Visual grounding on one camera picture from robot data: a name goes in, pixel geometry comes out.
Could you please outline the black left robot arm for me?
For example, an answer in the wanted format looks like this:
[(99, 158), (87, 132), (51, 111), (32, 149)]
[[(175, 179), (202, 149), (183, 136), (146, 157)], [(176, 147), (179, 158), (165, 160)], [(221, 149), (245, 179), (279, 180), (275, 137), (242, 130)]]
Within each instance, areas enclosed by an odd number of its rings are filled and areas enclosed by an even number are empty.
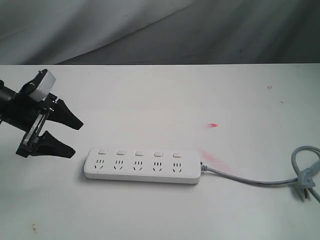
[(36, 102), (25, 92), (6, 87), (0, 82), (0, 121), (24, 131), (16, 154), (29, 156), (56, 156), (70, 159), (76, 151), (56, 139), (47, 130), (40, 135), (46, 121), (60, 123), (74, 130), (83, 126), (65, 102), (49, 93), (44, 100)]

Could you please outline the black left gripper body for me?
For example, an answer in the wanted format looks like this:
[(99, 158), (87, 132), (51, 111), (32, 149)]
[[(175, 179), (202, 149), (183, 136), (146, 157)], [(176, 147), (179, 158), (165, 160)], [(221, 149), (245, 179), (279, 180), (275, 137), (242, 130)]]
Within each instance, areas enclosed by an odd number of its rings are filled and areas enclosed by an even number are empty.
[(27, 158), (38, 142), (49, 113), (58, 97), (49, 93), (44, 100), (34, 101), (25, 92), (15, 92), (0, 81), (0, 121), (24, 131), (16, 154)]

